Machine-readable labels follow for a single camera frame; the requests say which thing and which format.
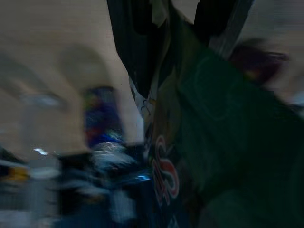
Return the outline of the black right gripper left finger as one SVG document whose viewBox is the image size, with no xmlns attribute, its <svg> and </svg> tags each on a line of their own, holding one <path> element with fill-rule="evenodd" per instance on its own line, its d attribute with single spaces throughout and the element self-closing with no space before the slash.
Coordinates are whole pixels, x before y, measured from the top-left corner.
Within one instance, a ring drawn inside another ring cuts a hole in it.
<svg viewBox="0 0 304 228">
<path fill-rule="evenodd" d="M 139 93 L 147 93 L 155 69 L 155 26 L 149 0 L 106 0 L 116 51 Z"/>
</svg>

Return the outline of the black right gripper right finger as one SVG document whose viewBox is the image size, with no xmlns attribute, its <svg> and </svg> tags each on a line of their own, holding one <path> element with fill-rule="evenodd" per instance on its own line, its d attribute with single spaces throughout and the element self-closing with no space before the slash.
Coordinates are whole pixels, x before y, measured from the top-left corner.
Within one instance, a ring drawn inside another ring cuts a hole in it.
<svg viewBox="0 0 304 228">
<path fill-rule="evenodd" d="M 193 30 L 201 42 L 229 57 L 248 17 L 252 0 L 200 0 Z"/>
</svg>

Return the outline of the green snack packet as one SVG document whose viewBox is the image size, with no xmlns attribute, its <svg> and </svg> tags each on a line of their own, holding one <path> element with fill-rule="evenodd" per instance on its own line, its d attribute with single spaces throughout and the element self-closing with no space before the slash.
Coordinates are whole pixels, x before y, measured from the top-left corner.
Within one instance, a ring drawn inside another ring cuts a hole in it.
<svg viewBox="0 0 304 228">
<path fill-rule="evenodd" d="M 304 119 L 149 0 L 158 43 L 145 119 L 145 228 L 304 228 Z"/>
</svg>

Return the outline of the blue printed packet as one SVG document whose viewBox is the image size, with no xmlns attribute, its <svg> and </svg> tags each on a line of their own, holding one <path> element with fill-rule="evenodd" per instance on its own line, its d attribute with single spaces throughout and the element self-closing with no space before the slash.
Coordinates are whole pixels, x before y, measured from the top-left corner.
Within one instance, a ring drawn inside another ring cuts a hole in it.
<svg viewBox="0 0 304 228">
<path fill-rule="evenodd" d="M 119 116 L 115 90 L 100 86 L 85 90 L 84 131 L 86 144 L 90 149 L 102 143 L 124 142 L 122 121 Z"/>
</svg>

